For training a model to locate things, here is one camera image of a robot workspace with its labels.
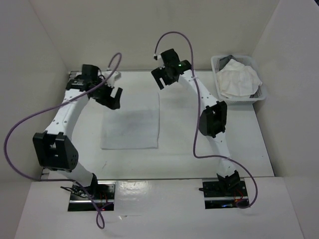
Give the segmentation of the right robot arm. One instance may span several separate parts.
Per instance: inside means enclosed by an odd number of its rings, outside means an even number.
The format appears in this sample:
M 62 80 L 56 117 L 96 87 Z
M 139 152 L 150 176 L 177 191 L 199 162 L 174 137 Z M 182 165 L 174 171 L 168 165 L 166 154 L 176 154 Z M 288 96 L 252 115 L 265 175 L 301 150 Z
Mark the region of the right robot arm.
M 151 71 L 159 88 L 175 82 L 181 84 L 198 99 L 198 116 L 195 135 L 205 136 L 210 143 L 213 157 L 218 159 L 218 185 L 211 190 L 211 194 L 220 193 L 231 196 L 240 183 L 239 173 L 234 163 L 230 161 L 230 152 L 225 138 L 227 104 L 217 100 L 192 71 L 188 60 L 181 61 L 174 49 L 155 54 L 154 59 L 159 66 Z

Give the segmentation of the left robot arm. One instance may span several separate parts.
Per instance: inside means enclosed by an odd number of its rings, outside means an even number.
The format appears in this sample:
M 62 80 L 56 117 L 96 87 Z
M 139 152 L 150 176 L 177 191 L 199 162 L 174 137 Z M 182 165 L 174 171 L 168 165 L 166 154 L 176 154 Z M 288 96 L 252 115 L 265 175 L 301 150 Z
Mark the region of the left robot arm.
M 84 64 L 82 71 L 72 71 L 65 88 L 63 106 L 44 132 L 33 136 L 33 145 L 40 166 L 57 171 L 74 180 L 72 193 L 93 199 L 108 192 L 108 186 L 98 183 L 97 176 L 79 162 L 79 152 L 72 143 L 72 133 L 78 118 L 90 99 L 111 110 L 120 108 L 122 88 L 114 86 L 120 72 Z

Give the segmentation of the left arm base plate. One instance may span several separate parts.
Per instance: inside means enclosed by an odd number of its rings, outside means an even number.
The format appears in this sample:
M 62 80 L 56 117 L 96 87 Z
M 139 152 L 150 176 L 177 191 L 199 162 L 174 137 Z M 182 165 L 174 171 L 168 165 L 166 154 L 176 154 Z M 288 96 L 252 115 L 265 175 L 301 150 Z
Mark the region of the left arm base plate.
M 115 181 L 99 181 L 99 186 L 102 187 L 103 191 L 102 193 L 98 193 L 97 196 L 92 196 L 95 204 L 102 211 L 113 211 L 116 190 Z M 95 207 L 91 200 L 79 186 L 61 186 L 60 188 L 70 192 L 68 205 L 69 212 L 95 211 Z

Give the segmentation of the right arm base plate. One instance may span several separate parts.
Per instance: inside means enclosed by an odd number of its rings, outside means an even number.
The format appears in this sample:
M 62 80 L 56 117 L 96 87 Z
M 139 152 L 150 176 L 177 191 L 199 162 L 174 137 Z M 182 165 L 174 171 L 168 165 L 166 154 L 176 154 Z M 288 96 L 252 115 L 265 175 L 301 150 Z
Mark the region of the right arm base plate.
M 228 192 L 222 192 L 217 179 L 203 180 L 199 191 L 203 193 L 206 209 L 228 209 L 249 205 L 249 198 L 244 180 Z

